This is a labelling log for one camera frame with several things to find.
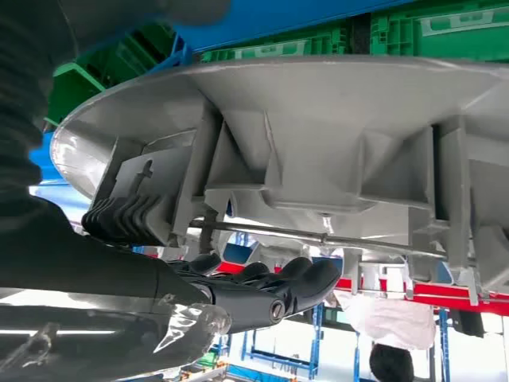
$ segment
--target industrial machine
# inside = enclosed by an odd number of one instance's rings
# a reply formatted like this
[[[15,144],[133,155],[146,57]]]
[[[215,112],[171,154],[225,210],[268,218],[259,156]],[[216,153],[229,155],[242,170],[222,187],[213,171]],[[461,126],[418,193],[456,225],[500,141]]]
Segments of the industrial machine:
[[[189,364],[215,333],[316,306],[342,272],[357,293],[374,266],[404,268],[407,298],[414,283],[466,287],[471,306],[509,292],[503,64],[294,57],[155,72],[90,99],[54,133],[54,163],[93,200],[82,220],[88,235],[28,194],[39,180],[28,160],[40,140],[34,123],[57,65],[148,19],[207,25],[228,7],[5,6],[0,237],[8,255],[0,317],[8,329],[0,380],[115,380]],[[190,228],[198,245],[184,261],[130,250],[179,248]],[[210,276],[220,232],[248,232],[294,259],[278,274],[253,263]],[[309,247],[342,248],[342,272],[295,256]]]

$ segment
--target blue panel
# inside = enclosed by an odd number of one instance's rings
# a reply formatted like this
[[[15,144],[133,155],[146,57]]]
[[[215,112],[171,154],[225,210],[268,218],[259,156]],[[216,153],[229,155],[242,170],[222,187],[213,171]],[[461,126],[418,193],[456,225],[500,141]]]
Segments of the blue panel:
[[[145,254],[145,247],[141,246],[141,247],[133,247],[133,252],[134,253],[140,253],[142,255]]]
[[[256,380],[260,382],[289,382],[288,378],[274,376],[265,372],[259,372],[258,370],[251,370],[250,368],[243,368],[235,364],[230,364],[227,373],[232,376],[239,376],[247,380]]]
[[[229,263],[244,264],[251,255],[251,248],[243,245],[226,244],[222,257]]]
[[[265,37],[397,6],[412,0],[232,0],[228,14],[209,26],[173,25],[193,52]]]
[[[42,179],[45,183],[67,184],[57,169],[53,166],[53,162],[49,157],[49,145],[53,138],[53,133],[44,134],[43,136],[42,147],[30,152],[30,160],[41,168]]]
[[[449,267],[446,263],[438,262],[437,268],[437,278],[439,283],[452,285],[454,281],[452,280],[452,276],[451,276],[451,273],[449,271]]]

